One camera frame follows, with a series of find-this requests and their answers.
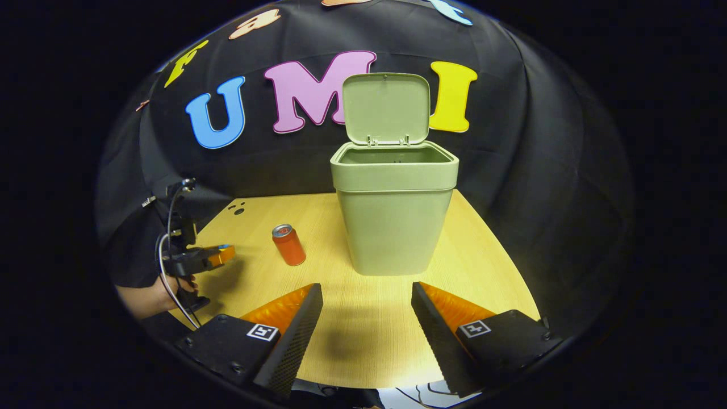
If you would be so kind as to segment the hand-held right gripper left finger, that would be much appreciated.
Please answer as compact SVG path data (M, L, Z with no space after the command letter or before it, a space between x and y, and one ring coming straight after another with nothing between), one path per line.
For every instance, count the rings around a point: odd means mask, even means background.
M175 341L175 350L226 387L284 401L323 306L321 285L311 283L241 318L218 314Z

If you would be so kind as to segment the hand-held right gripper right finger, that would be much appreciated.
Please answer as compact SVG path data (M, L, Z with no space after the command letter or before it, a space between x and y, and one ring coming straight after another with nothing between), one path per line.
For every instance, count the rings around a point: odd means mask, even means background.
M414 282L411 307L444 381L461 398L519 381L563 339L517 309L495 313L425 282Z

